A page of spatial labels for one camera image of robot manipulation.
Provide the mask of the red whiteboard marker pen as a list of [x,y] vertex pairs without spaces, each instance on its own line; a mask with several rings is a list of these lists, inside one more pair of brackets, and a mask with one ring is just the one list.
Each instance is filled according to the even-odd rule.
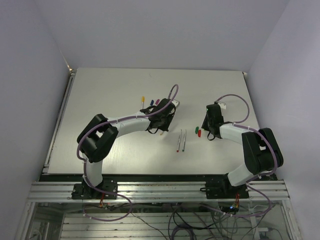
[[177,148],[176,148],[177,153],[180,151],[181,141],[182,141],[182,129],[180,130],[180,134],[179,134],[178,141],[177,141]]

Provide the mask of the orange whiteboard marker pen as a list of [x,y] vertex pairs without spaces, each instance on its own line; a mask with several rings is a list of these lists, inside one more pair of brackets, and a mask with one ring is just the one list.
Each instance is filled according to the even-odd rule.
[[144,104],[145,104],[145,96],[141,97],[141,109],[144,109]]

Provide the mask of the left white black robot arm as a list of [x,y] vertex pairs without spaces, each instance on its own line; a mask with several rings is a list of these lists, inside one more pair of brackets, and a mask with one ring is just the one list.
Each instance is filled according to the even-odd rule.
[[95,115],[77,138],[77,157],[85,163],[85,194],[91,199],[101,195],[103,160],[117,138],[135,132],[167,132],[179,105],[176,99],[164,98],[132,116],[108,119],[103,114]]

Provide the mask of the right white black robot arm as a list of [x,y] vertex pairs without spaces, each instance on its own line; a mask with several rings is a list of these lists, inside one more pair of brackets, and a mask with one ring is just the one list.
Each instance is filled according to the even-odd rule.
[[202,128],[213,135],[213,139],[225,139],[242,145],[244,163],[227,173],[227,182],[220,186],[226,198],[238,192],[238,186],[256,178],[272,175],[284,163],[277,140],[270,128],[259,130],[224,121],[220,105],[215,102],[206,106]]

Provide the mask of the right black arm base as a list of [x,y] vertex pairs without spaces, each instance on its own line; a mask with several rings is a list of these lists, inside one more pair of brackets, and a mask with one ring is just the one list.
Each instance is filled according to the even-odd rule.
[[249,193],[247,187],[243,184],[232,186],[227,174],[213,175],[205,182],[200,191],[206,194],[207,199],[248,199]]

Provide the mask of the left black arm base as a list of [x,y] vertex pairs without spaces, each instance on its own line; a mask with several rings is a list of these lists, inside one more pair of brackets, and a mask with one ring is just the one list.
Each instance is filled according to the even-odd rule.
[[82,180],[81,183],[77,183],[73,186],[71,198],[73,200],[115,200],[117,198],[115,194],[118,192],[118,185],[112,179],[103,179],[96,187],[102,191],[110,192],[111,194],[97,191]]

